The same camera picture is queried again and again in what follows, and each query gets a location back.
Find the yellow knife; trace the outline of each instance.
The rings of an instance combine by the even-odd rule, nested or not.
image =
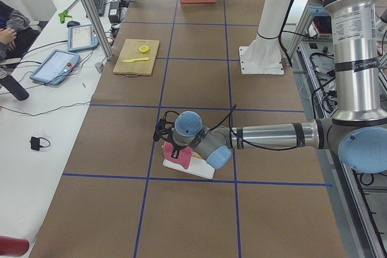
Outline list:
[[[129,60],[122,60],[124,63],[132,63],[132,62],[137,62],[139,60],[149,60],[148,57],[139,57],[138,59],[129,59]]]

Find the tablet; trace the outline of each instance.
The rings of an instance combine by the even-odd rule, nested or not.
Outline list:
[[[90,24],[68,28],[68,51],[89,50],[96,47],[98,43],[97,35]]]
[[[78,54],[54,50],[31,74],[30,79],[48,85],[57,85],[73,70],[79,59]]]

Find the person's hand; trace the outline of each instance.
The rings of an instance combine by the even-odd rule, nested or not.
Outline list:
[[[16,39],[16,32],[12,28],[6,28],[0,31],[0,42],[4,45],[12,43]]]
[[[10,43],[9,43],[9,51],[13,51],[15,48],[16,48],[16,45],[15,45],[15,41],[13,40],[13,41],[11,41]]]

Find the white desk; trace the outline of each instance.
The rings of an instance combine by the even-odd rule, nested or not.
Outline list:
[[[82,3],[79,1],[70,11],[72,19],[60,24],[58,13],[74,0],[67,0],[44,28],[31,49],[67,39],[66,23],[69,20],[89,24]],[[111,24],[105,16],[100,18],[105,31]],[[67,50],[67,43],[52,45],[29,53],[24,60],[43,61],[53,49]],[[90,51],[80,52],[81,61]],[[18,101],[11,94],[0,95],[0,105],[21,112],[37,114],[59,106],[90,101],[98,84],[100,73],[94,67],[105,58],[101,47],[94,50],[91,58],[75,76],[69,76],[57,87],[38,86],[29,89],[30,97]],[[12,76],[20,80],[28,71],[34,71],[35,63],[22,63]],[[36,85],[29,73],[20,82],[25,88]],[[88,105],[74,106],[38,117],[28,117],[5,109],[0,110],[0,235],[34,241],[50,206],[60,176],[76,140],[87,112]],[[44,132],[51,142],[48,150],[35,152],[30,149],[31,135]]]

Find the black bottle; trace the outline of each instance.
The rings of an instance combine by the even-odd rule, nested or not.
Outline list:
[[[20,101],[27,99],[29,93],[6,71],[0,68],[0,85],[4,86],[12,95]]]

